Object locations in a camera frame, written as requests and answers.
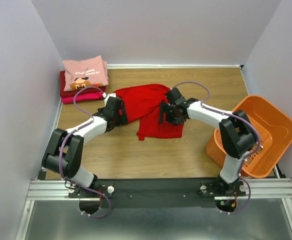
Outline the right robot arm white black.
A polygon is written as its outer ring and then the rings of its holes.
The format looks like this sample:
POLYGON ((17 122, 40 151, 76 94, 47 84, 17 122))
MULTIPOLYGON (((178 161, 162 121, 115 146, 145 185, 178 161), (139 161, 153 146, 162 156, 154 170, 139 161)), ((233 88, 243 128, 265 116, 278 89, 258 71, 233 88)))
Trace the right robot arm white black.
POLYGON ((255 144, 260 145, 261 139, 242 110, 224 111, 205 104, 195 98, 185 99, 177 88, 165 93, 167 102, 159 105, 159 120, 177 126, 186 120, 201 121, 219 130, 225 159, 216 180, 200 187, 202 194, 210 192, 213 196, 231 194, 241 176, 245 161, 251 155, 255 144))

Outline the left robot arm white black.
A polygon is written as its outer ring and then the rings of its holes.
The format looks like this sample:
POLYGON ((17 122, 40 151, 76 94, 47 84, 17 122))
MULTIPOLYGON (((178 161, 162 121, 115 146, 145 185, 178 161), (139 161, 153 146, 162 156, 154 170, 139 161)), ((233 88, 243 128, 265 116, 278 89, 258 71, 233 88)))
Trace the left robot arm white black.
POLYGON ((98 177, 81 164, 83 147, 96 136, 127 123, 124 101, 109 94, 105 106, 90 114, 88 120, 73 128, 57 128, 52 132, 42 158, 42 167, 60 174, 63 179, 82 188, 96 191, 98 177))

